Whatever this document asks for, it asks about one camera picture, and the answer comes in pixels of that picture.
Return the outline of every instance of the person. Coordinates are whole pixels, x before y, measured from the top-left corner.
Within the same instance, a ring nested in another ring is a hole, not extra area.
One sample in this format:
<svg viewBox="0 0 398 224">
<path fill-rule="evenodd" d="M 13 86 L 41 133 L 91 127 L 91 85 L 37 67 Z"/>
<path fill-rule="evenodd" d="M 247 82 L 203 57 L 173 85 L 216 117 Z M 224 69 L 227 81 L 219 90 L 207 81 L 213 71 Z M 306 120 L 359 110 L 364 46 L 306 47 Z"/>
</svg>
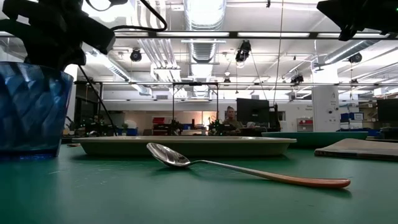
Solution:
<svg viewBox="0 0 398 224">
<path fill-rule="evenodd" d="M 236 120 L 235 109 L 231 106 L 227 108 L 227 119 L 225 119 L 223 124 L 229 124 L 236 128 L 236 130 L 234 131 L 227 131 L 226 132 L 227 135 L 232 135 L 232 136 L 237 135 L 241 132 L 240 129 L 243 128 L 243 124 L 240 121 Z"/>
</svg>

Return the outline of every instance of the black monitor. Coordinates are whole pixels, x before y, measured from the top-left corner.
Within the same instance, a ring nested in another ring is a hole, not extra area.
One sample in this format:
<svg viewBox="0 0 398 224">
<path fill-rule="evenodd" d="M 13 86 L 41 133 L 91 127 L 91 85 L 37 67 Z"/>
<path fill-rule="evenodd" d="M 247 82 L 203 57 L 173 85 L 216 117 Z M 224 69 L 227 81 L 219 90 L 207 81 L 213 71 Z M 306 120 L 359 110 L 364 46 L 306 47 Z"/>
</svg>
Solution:
<svg viewBox="0 0 398 224">
<path fill-rule="evenodd" d="M 269 122 L 269 101 L 237 98 L 238 121 L 268 123 Z"/>
<path fill-rule="evenodd" d="M 398 121 L 398 99 L 378 100 L 377 113 L 379 121 L 384 123 Z"/>
</svg>

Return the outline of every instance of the metal spoon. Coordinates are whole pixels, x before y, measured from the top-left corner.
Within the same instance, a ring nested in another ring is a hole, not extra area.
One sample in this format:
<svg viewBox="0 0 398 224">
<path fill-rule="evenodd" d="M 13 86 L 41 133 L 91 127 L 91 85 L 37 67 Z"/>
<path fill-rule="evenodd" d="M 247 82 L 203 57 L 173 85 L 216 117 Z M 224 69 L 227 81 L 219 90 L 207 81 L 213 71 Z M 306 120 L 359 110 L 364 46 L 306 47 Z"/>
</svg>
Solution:
<svg viewBox="0 0 398 224">
<path fill-rule="evenodd" d="M 316 178 L 304 178 L 304 177 L 290 177 L 286 175 L 273 174 L 269 172 L 231 166 L 212 161 L 199 160 L 199 161 L 190 162 L 185 156 L 161 144 L 148 143 L 147 148 L 150 150 L 152 155 L 158 161 L 163 162 L 164 164 L 170 167 L 188 167 L 194 164 L 211 164 L 226 169 L 244 172 L 245 174 L 251 174 L 258 177 L 267 178 L 269 180 L 279 181 L 286 184 L 302 185 L 307 187 L 342 188 L 349 186 L 349 184 L 351 183 L 349 179 L 316 179 Z"/>
</svg>

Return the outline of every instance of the blue glass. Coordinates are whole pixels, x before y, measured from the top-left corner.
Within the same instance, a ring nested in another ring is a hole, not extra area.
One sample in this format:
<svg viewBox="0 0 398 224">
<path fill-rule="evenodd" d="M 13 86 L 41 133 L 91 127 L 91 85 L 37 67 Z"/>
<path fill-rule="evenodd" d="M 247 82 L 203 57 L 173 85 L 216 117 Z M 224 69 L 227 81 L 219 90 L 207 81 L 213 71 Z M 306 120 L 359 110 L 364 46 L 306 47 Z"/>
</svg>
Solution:
<svg viewBox="0 0 398 224">
<path fill-rule="evenodd" d="M 72 84 L 52 68 L 0 62 L 0 160 L 58 155 Z"/>
</svg>

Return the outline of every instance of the green table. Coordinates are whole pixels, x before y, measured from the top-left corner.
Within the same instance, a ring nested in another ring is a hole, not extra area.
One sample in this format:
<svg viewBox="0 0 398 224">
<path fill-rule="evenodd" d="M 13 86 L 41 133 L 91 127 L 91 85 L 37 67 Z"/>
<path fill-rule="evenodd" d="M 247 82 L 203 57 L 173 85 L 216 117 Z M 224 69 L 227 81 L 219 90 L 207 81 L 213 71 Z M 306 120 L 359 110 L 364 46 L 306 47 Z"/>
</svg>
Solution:
<svg viewBox="0 0 398 224">
<path fill-rule="evenodd" d="M 155 159 L 93 159 L 62 146 L 48 161 L 0 162 L 0 223 L 395 223 L 398 163 L 314 157 L 220 162 L 303 177 L 347 177 L 311 189 L 219 167 L 170 170 Z"/>
</svg>

